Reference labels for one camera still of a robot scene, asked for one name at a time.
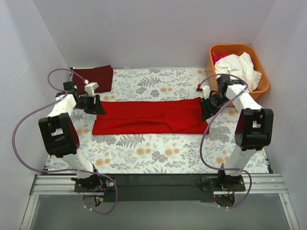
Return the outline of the bright red t shirt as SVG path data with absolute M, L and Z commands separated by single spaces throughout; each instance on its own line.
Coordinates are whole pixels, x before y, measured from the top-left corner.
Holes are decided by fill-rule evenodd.
M 94 122 L 93 135 L 203 134 L 200 98 L 177 101 L 101 102 L 106 111 Z

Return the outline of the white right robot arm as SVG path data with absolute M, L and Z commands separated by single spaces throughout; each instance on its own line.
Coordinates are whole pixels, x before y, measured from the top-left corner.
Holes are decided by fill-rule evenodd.
M 197 184 L 204 192 L 244 191 L 242 173 L 250 158 L 271 143 L 274 113 L 265 109 L 250 96 L 248 84 L 233 74 L 215 74 L 218 90 L 199 83 L 197 91 L 203 93 L 200 100 L 202 120 L 210 120 L 211 125 L 218 115 L 233 104 L 239 112 L 235 129 L 235 147 L 217 174 L 204 176 Z

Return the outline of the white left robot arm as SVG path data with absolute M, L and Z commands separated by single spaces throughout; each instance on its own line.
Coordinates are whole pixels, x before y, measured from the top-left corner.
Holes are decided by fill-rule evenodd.
M 91 115 L 105 115 L 99 95 L 95 94 L 98 83 L 85 81 L 84 91 L 77 92 L 77 86 L 67 81 L 64 91 L 56 94 L 57 103 L 47 117 L 38 121 L 47 153 L 65 161 L 75 169 L 75 181 L 82 188 L 96 192 L 102 187 L 98 170 L 78 151 L 79 136 L 71 120 L 74 109 L 81 109 Z

